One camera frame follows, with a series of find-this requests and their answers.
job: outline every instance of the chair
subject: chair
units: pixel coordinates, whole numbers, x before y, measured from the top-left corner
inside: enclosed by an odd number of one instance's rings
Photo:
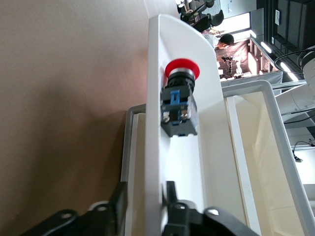
[[[224,14],[221,10],[216,15],[207,14],[207,16],[201,18],[199,21],[197,21],[195,24],[192,25],[196,30],[199,32],[203,32],[204,30],[208,29],[211,26],[218,26],[222,23],[224,20]]]
[[[201,18],[205,17],[202,12],[213,7],[215,0],[193,0],[189,3],[190,11],[185,12],[185,8],[182,7],[181,20],[192,25],[199,21]]]

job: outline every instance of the person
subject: person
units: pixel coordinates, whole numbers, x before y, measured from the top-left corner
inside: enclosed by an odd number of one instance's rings
[[[224,34],[220,39],[212,34],[203,34],[203,36],[208,40],[213,48],[218,47],[219,49],[227,49],[234,43],[234,37],[229,33]]]

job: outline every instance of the ceiling light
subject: ceiling light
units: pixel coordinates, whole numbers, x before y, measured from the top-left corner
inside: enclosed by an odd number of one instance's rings
[[[269,47],[267,46],[267,44],[265,44],[264,42],[261,42],[260,44],[262,45],[262,47],[263,47],[264,49],[266,49],[266,51],[267,51],[268,53],[272,53],[271,48],[269,48]]]
[[[256,35],[252,30],[250,30],[250,34],[251,34],[254,38],[257,37],[257,35]]]
[[[291,78],[294,82],[299,81],[299,79],[298,79],[294,74],[290,73],[291,70],[289,69],[289,67],[288,67],[286,64],[284,64],[283,62],[281,62],[281,63],[280,63],[280,66],[283,68],[284,71],[288,72],[288,75],[290,76],[290,78]]]

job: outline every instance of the screw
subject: screw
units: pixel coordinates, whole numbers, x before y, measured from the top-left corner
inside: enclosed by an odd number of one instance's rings
[[[188,118],[187,110],[182,110],[181,111],[181,118],[183,120],[186,120]]]
[[[164,122],[169,122],[169,112],[163,112],[163,121]]]
[[[208,212],[212,215],[219,215],[219,212],[216,209],[209,209]]]
[[[61,218],[62,218],[62,219],[67,219],[67,218],[70,218],[71,216],[72,216],[71,213],[66,213],[66,214],[62,214],[62,215],[61,215]]]
[[[105,211],[107,210],[107,207],[105,206],[100,206],[99,208],[97,208],[98,211]]]
[[[176,207],[177,209],[185,209],[185,206],[182,205],[182,204],[176,204],[175,207]]]

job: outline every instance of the black hair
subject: black hair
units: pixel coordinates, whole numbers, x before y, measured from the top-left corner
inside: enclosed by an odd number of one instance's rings
[[[233,35],[227,33],[220,38],[220,42],[227,45],[232,45],[234,43],[234,37]]]

